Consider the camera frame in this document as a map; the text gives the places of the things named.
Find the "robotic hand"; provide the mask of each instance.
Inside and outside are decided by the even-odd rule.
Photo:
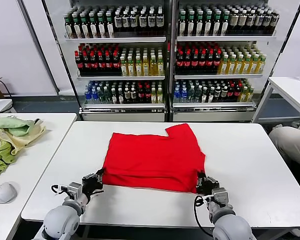
[[[82,185],[76,182],[68,186],[53,185],[51,189],[55,193],[67,193],[68,197],[61,206],[47,213],[33,240],[69,240],[79,226],[80,216],[84,214],[91,195],[103,192],[103,172],[101,169],[96,174],[83,177]]]

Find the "folded cloth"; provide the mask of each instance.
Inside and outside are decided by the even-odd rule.
[[[33,120],[21,120],[15,117],[0,117],[0,129],[7,131],[14,136],[24,136],[28,134],[35,125]]]
[[[113,133],[102,182],[196,193],[197,173],[204,172],[205,163],[196,136],[186,123],[166,132],[168,136]]]

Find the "table leg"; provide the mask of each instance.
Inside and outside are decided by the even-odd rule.
[[[262,99],[261,99],[261,101],[260,101],[253,117],[252,117],[252,120],[251,120],[252,123],[254,123],[254,124],[257,123],[257,121],[260,117],[260,114],[263,111],[263,109],[265,108],[266,103],[267,103],[270,95],[272,94],[273,90],[274,89],[272,88],[271,84],[269,83],[268,86],[266,87],[264,95],[263,95],[263,97],[262,97]]]

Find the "beige pants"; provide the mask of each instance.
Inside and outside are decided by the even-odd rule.
[[[289,166],[291,161],[300,164],[300,130],[284,126],[275,128],[269,138]]]

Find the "desk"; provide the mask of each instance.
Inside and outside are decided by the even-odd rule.
[[[257,123],[262,110],[271,96],[273,90],[280,94],[289,104],[300,113],[300,81],[293,77],[270,77],[269,84],[252,118]]]
[[[21,150],[15,163],[0,175],[0,184],[11,183],[18,191],[16,199],[0,204],[0,240],[11,239],[20,221],[20,214],[38,180],[54,156],[72,123],[75,113],[2,113],[0,117],[14,115],[23,120],[43,121],[46,132]]]
[[[75,122],[44,172],[21,217],[43,221],[47,212],[63,203],[51,186],[81,183],[83,176],[103,166],[113,132],[166,136],[165,128],[178,123]],[[300,187],[280,154],[259,124],[189,123],[201,150],[205,170],[229,192],[237,215],[253,228],[300,227]],[[144,154],[155,154],[145,148]],[[197,227],[195,195],[191,193],[104,186],[81,216],[87,225],[164,228]],[[198,209],[202,226],[212,227],[205,206]]]

